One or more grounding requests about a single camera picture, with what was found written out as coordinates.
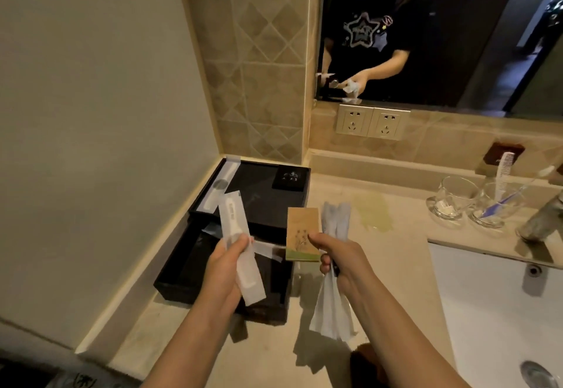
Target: star graphic on t-shirt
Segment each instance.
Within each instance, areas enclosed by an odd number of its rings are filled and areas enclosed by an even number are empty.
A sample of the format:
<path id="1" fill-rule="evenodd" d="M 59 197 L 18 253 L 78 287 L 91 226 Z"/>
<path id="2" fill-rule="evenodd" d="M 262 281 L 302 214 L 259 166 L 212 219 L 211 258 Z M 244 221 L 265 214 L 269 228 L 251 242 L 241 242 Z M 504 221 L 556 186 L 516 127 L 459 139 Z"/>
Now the star graphic on t-shirt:
<path id="1" fill-rule="evenodd" d="M 379 20 L 372 21 L 367 12 L 363 12 L 354 21 L 345 23 L 344 30 L 350 34 L 350 47 L 373 46 L 374 35 L 380 25 Z"/>

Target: white sink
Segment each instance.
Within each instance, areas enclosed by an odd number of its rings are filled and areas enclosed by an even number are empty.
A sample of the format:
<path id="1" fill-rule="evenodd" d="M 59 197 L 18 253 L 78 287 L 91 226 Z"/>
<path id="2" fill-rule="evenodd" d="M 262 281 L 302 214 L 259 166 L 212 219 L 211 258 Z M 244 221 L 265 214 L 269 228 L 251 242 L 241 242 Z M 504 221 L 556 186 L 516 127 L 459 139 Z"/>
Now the white sink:
<path id="1" fill-rule="evenodd" d="M 528 388 L 527 360 L 563 388 L 563 270 L 429 246 L 455 362 L 472 388 Z"/>

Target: hand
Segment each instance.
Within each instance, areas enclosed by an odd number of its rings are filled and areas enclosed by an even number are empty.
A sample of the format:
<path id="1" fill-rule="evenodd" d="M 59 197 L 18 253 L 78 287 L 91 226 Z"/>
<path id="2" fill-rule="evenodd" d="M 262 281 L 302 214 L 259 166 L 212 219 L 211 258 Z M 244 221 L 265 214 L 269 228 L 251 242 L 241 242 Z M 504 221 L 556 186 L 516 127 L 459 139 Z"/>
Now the hand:
<path id="1" fill-rule="evenodd" d="M 340 268 L 338 290 L 350 301 L 360 299 L 362 287 L 375 277 L 362 247 L 356 242 L 343 242 L 322 233 L 309 234 L 309 240 L 316 248 L 328 252 L 321 256 L 320 271 L 327 274 L 330 271 L 330 259 L 333 258 Z"/>
<path id="2" fill-rule="evenodd" d="M 342 83 L 340 83 L 338 85 L 338 88 L 343 89 L 344 87 L 348 86 L 348 81 L 354 81 L 355 83 L 358 83 L 358 85 L 360 86 L 358 93 L 357 93 L 358 96 L 359 96 L 364 92 L 365 86 L 368 83 L 368 80 L 369 80 L 368 71 L 365 69 L 363 71 L 358 72 L 356 75 L 353 75 L 349 79 L 343 81 Z M 348 97 L 353 98 L 354 96 L 351 93 L 349 93 Z"/>
<path id="3" fill-rule="evenodd" d="M 236 284 L 236 261 L 250 240 L 248 235 L 241 234 L 228 250 L 225 239 L 217 243 L 207 261 L 198 301 L 208 303 L 223 315 L 234 313 L 241 296 Z"/>

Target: beige countertop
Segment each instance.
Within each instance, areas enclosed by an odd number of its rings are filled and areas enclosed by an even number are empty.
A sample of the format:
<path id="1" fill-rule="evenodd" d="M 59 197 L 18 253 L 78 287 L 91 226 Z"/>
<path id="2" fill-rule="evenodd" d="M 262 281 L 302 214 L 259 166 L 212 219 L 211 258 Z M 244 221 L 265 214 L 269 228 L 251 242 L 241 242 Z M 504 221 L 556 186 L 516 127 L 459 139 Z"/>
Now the beige countertop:
<path id="1" fill-rule="evenodd" d="M 378 277 L 422 332 L 452 364 L 454 356 L 433 272 L 428 241 L 445 246 L 538 261 L 563 268 L 563 242 L 556 233 L 531 250 L 514 229 L 533 214 L 523 209 L 505 228 L 478 227 L 466 217 L 443 221 L 426 207 L 424 190 L 313 174 L 308 207 L 325 201 L 352 204 L 349 238 L 360 243 Z M 232 381 L 251 387 L 349 386 L 350 350 L 367 342 L 357 335 L 347 344 L 308 330 L 322 277 L 318 264 L 298 264 L 287 323 L 267 326 L 233 319 L 232 335 L 219 354 L 208 387 Z M 187 314 L 187 307 L 156 295 L 121 345 L 111 368 L 144 379 Z"/>

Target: tile backsplash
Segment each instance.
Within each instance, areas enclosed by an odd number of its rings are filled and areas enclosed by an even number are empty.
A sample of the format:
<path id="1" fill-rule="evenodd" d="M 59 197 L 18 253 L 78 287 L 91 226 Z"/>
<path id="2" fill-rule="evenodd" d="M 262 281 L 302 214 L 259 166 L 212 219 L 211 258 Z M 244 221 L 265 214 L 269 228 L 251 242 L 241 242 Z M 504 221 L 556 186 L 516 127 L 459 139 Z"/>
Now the tile backsplash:
<path id="1" fill-rule="evenodd" d="M 226 153 L 300 163 L 309 0 L 188 0 Z"/>
<path id="2" fill-rule="evenodd" d="M 533 176 L 563 162 L 563 123 L 413 110 L 401 141 L 337 134 L 338 104 L 318 102 L 309 146 L 343 153 L 478 170 L 495 141 L 523 144 L 512 173 Z"/>

